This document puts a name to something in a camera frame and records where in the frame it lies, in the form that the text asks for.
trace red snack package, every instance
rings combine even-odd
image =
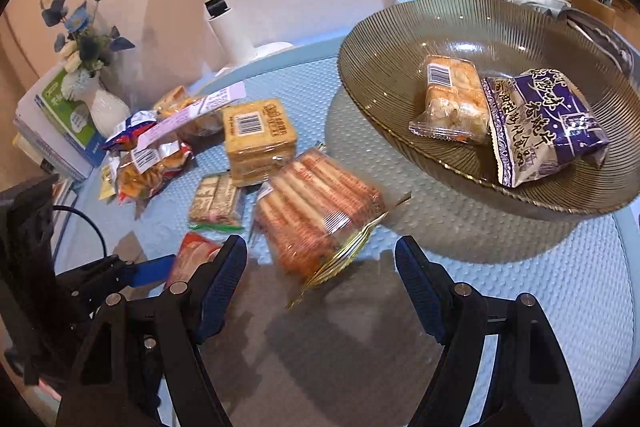
[[[164,289],[169,288],[174,282],[189,282],[198,266],[213,261],[221,247],[222,245],[214,243],[198,233],[187,232],[180,245],[180,250],[175,256],[169,277],[164,283]]]

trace metal screw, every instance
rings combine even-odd
[[[531,295],[530,293],[523,293],[520,296],[520,301],[525,306],[533,306],[536,303],[536,298],[533,295]]]
[[[468,297],[472,293],[471,286],[469,286],[466,282],[459,282],[455,286],[453,286],[453,291],[462,297]]]
[[[180,295],[187,291],[187,283],[183,281],[174,282],[169,286],[169,291],[174,295]]]
[[[107,306],[115,306],[120,302],[120,299],[122,299],[122,296],[119,293],[112,293],[104,300],[104,302]]]

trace plastic wrapper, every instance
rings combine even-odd
[[[221,247],[222,245],[195,232],[187,232],[164,283],[164,289],[169,288],[174,282],[189,282],[198,266],[213,261]]]
[[[506,187],[554,174],[582,156],[604,162],[609,140],[584,95],[558,70],[482,81],[498,182]]]
[[[116,172],[118,199],[152,198],[182,171],[191,155],[191,148],[178,141],[124,153]]]
[[[158,120],[162,121],[204,98],[204,96],[189,96],[184,86],[178,86],[164,95],[154,105],[154,110],[158,112]],[[177,132],[180,137],[188,141],[191,136],[210,136],[222,130],[222,112],[217,109],[185,123]]]
[[[475,65],[429,55],[420,71],[426,80],[425,110],[409,130],[443,140],[487,142],[489,109]]]
[[[262,185],[254,223],[276,263],[303,278],[304,290],[335,276],[357,256],[390,209],[385,198],[313,148]]]
[[[190,228],[239,232],[246,190],[236,187],[228,172],[205,176],[196,190],[189,209]]]
[[[298,135],[280,100],[225,107],[225,150],[234,185],[266,181],[296,155]]]
[[[119,123],[113,134],[102,146],[108,151],[130,151],[138,143],[138,137],[158,123],[156,114],[152,111],[138,111],[136,114]]]

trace pen holder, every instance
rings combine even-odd
[[[604,22],[613,29],[616,22],[616,11],[596,0],[571,0],[572,8],[581,10]]]

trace black cable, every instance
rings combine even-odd
[[[84,212],[80,212],[80,210],[72,206],[66,206],[66,204],[54,204],[53,210],[62,210],[64,212],[71,212],[72,214],[76,214],[76,216],[82,217],[82,219],[84,219],[87,223],[89,223],[92,229],[95,230],[95,232],[98,234],[98,237],[100,237],[100,242],[102,243],[102,256],[105,259],[109,256],[109,254],[107,253],[107,243],[105,243],[104,241],[102,232],[100,232],[100,229],[98,229],[97,225]]]

